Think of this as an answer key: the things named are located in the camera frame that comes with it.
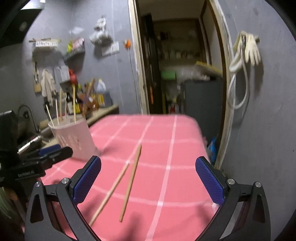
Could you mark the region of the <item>long chopstick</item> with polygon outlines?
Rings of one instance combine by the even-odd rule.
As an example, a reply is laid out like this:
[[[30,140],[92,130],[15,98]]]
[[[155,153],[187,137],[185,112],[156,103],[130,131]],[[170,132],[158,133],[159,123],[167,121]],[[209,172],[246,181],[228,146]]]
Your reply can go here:
[[[76,122],[76,88],[75,84],[72,84],[73,90],[73,115],[74,115],[74,122]]]

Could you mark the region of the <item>large oil jug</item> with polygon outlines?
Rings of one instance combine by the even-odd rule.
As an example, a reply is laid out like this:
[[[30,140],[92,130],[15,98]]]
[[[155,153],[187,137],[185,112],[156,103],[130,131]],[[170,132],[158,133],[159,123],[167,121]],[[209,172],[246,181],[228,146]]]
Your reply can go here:
[[[102,108],[108,108],[112,106],[110,92],[107,90],[106,85],[102,79],[98,80],[95,92],[97,94],[98,103]]]

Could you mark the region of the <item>hanging plastic bag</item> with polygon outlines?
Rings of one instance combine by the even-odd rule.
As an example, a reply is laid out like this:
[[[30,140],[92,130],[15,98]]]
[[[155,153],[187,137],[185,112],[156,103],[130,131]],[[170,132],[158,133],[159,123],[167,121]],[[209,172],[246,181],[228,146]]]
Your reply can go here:
[[[107,46],[113,43],[113,39],[107,30],[105,17],[97,20],[94,32],[89,36],[89,39],[92,44],[99,46]]]

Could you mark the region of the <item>white hanging towel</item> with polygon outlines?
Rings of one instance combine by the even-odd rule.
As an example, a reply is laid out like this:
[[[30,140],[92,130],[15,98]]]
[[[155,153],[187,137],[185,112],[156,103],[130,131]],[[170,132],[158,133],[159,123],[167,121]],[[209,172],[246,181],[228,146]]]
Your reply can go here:
[[[48,69],[43,69],[41,78],[42,96],[52,105],[54,97],[57,95],[55,80]]]

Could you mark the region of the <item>white wall basket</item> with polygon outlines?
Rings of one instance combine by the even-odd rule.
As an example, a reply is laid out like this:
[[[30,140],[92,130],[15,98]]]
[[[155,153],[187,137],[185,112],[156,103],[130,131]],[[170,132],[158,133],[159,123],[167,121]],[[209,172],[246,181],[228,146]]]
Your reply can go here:
[[[35,48],[56,48],[58,47],[61,39],[31,39],[29,43],[33,43]]]

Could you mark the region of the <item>red plastic bag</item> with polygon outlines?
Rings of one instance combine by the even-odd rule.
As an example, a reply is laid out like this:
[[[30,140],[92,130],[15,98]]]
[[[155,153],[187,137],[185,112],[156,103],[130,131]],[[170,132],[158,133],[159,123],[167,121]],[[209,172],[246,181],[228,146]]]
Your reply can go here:
[[[69,69],[69,76],[70,76],[71,84],[76,85],[77,84],[77,76],[72,69]]]

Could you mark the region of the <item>dark cabinet in doorway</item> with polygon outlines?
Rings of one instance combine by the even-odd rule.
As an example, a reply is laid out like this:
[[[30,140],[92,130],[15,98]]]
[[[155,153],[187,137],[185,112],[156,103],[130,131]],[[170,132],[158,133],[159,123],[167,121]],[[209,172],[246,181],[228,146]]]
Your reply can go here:
[[[186,80],[181,84],[181,112],[196,120],[203,137],[211,142],[220,133],[223,113],[223,83],[215,80]]]

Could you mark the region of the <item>short chopstick in basket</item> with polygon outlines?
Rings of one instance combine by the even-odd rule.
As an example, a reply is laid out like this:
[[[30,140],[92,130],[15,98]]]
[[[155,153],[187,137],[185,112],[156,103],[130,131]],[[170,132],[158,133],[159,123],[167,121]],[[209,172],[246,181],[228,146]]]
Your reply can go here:
[[[62,87],[59,90],[59,120],[62,121]]]

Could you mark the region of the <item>wall socket plate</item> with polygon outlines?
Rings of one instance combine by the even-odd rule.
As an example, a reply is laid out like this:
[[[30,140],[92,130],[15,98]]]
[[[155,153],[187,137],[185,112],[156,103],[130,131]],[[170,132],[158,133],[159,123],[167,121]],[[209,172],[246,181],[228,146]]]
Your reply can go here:
[[[119,53],[119,51],[120,49],[119,49],[118,41],[113,42],[112,44],[101,48],[102,56],[113,55],[113,54]]]

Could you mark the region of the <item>metal box grater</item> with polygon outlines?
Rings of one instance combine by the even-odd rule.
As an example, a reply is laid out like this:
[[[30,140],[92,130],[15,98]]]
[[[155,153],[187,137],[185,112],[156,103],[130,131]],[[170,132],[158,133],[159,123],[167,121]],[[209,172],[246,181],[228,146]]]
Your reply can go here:
[[[69,68],[66,65],[56,66],[54,68],[54,77],[56,83],[61,83],[70,80]]]

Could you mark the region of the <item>chopsticks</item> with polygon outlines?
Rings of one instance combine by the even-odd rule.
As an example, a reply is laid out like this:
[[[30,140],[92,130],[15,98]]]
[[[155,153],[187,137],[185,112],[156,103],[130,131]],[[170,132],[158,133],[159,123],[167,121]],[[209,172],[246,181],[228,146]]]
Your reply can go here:
[[[132,168],[131,176],[130,176],[130,179],[129,179],[128,187],[127,187],[127,190],[126,190],[125,199],[124,199],[123,207],[122,207],[122,210],[121,210],[119,222],[123,221],[123,218],[124,218],[124,215],[125,215],[125,211],[126,211],[126,207],[127,207],[127,204],[128,204],[128,200],[129,200],[129,197],[130,197],[131,190],[132,190],[132,185],[133,185],[135,173],[137,171],[137,166],[138,166],[138,161],[139,161],[139,158],[140,158],[141,151],[142,151],[142,145],[140,144],[138,146],[138,148],[137,148],[136,153],[135,153],[133,168]]]

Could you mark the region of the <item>white plastic utensil basket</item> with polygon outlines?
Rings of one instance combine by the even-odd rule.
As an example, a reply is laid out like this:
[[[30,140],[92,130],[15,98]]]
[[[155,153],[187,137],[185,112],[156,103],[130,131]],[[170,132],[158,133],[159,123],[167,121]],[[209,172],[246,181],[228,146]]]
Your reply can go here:
[[[88,161],[92,156],[100,155],[87,121],[81,114],[76,115],[76,120],[73,115],[60,121],[55,118],[48,122],[48,126],[61,147],[68,146],[73,150],[73,158]]]

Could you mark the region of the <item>white gloves on wall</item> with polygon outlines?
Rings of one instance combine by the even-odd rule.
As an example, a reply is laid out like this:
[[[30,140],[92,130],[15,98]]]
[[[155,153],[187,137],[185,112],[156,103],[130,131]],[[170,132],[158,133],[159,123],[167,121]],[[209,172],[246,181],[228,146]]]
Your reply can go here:
[[[259,65],[261,56],[257,43],[259,37],[257,35],[241,31],[235,41],[233,51],[234,58],[230,63],[229,70],[232,73],[242,68],[242,63],[251,63],[252,66]]]

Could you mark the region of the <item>black bottle white label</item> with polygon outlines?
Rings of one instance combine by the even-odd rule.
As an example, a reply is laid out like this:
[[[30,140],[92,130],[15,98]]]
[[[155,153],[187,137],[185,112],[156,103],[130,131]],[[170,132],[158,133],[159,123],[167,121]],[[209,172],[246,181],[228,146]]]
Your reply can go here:
[[[73,110],[73,98],[70,95],[69,92],[66,93],[66,109],[67,109],[67,113],[69,115],[73,115],[74,114],[74,110]]]

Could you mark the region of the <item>orange wall hook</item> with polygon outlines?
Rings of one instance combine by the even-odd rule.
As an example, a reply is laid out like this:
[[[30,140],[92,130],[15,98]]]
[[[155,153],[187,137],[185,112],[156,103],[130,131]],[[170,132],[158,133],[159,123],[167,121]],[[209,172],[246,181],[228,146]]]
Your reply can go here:
[[[130,40],[126,39],[126,40],[124,40],[123,43],[124,43],[125,49],[129,51],[131,49],[131,47],[132,47],[132,44],[131,44]]]

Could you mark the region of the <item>brown snack packet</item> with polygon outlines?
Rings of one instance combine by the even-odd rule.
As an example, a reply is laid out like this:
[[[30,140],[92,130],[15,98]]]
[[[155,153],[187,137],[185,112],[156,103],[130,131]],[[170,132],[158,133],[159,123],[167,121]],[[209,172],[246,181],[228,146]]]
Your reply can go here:
[[[94,110],[99,109],[98,101],[96,100],[96,97],[92,97],[93,87],[95,84],[95,78],[91,80],[90,83],[85,85],[85,93],[82,94],[81,100],[82,100],[82,116],[86,118],[86,115],[88,112],[93,112]]]

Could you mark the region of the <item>pink checkered tablecloth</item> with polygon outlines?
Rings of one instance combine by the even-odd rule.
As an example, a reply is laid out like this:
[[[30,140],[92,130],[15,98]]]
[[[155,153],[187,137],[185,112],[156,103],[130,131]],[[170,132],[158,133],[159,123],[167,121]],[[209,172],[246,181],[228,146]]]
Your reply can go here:
[[[79,210],[90,221],[127,161],[138,161],[119,222],[129,167],[91,226],[102,240],[195,240],[217,210],[195,170],[206,156],[197,122],[185,115],[109,115],[90,129],[102,168]]]

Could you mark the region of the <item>pale chopstick pair on table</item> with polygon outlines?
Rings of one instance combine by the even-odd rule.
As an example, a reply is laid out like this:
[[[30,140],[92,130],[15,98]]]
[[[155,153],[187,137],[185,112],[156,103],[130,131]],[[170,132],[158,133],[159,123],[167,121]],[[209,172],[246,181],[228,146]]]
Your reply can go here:
[[[122,180],[123,176],[126,173],[126,170],[128,169],[128,166],[130,165],[129,161],[127,161],[125,163],[125,165],[123,166],[123,169],[121,170],[121,172],[119,173],[118,177],[116,178],[116,180],[114,181],[114,183],[112,184],[111,189],[107,192],[106,196],[104,197],[103,201],[100,203],[99,208],[97,208],[97,210],[95,211],[95,214],[93,214],[89,225],[92,226],[93,223],[96,221],[97,217],[99,216],[99,214],[102,212],[102,210],[104,209],[105,205],[107,204],[107,202],[109,201],[109,199],[111,198],[112,194],[114,193],[116,187],[118,186],[119,182]]]

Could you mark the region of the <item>wooden door frame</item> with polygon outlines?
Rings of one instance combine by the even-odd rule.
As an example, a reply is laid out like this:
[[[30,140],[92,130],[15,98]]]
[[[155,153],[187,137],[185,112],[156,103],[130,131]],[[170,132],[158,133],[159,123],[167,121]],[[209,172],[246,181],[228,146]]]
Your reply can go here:
[[[231,73],[229,71],[229,66],[233,58],[230,32],[220,1],[208,1],[208,3],[211,6],[212,15],[214,15],[213,19],[216,21],[215,26],[218,32],[218,40],[222,58],[222,77],[226,82],[226,86],[228,87],[231,82]],[[145,86],[144,57],[142,51],[142,41],[140,37],[137,3],[136,1],[128,1],[127,4],[129,10],[130,28],[132,32],[132,49],[134,51],[135,68],[139,86],[140,112],[143,114],[149,114],[147,87]],[[229,106],[229,104],[226,104],[220,148],[215,162],[215,168],[219,170],[222,169],[222,164],[225,160],[232,130],[233,117],[234,110]]]

